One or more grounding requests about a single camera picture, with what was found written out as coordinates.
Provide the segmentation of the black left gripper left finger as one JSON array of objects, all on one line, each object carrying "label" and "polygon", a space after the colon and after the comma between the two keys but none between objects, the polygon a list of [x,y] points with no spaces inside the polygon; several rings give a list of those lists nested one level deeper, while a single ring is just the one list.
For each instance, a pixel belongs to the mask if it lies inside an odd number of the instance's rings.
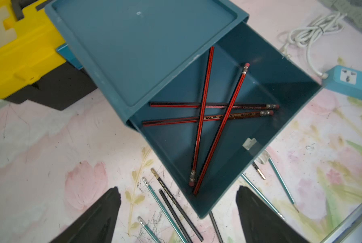
[{"label": "black left gripper left finger", "polygon": [[121,194],[118,188],[110,188],[52,242],[110,243],[120,206]]}]

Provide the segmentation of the teal drawer cabinet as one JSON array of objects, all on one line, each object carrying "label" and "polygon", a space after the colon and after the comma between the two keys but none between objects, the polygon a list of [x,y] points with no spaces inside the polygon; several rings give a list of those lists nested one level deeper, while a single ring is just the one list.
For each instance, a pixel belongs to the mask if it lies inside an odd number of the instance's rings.
[{"label": "teal drawer cabinet", "polygon": [[249,17],[232,1],[53,1],[45,13],[124,123]]}]

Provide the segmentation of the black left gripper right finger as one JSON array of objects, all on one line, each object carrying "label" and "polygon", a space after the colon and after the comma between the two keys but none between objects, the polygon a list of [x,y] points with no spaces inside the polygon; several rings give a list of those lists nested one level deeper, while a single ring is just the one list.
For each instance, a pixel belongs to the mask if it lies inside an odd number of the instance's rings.
[{"label": "black left gripper right finger", "polygon": [[247,243],[307,242],[248,187],[238,189],[236,203]]}]

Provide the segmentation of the red black pencil long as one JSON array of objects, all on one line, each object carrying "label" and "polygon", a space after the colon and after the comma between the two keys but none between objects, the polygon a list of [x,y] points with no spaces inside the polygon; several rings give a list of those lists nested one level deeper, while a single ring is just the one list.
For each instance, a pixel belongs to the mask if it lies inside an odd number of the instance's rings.
[{"label": "red black pencil long", "polygon": [[[273,110],[263,110],[256,112],[244,112],[244,113],[233,113],[230,114],[228,119],[245,119],[245,118],[254,118],[262,116],[272,116],[274,114]],[[205,116],[203,118],[204,122],[208,121],[218,121],[222,120],[224,115],[212,115]],[[169,118],[169,119],[159,119],[159,120],[146,120],[142,122],[144,127],[151,126],[162,126],[162,125],[173,125],[173,124],[187,124],[187,123],[197,123],[199,122],[199,117],[184,117],[184,118]]]}]

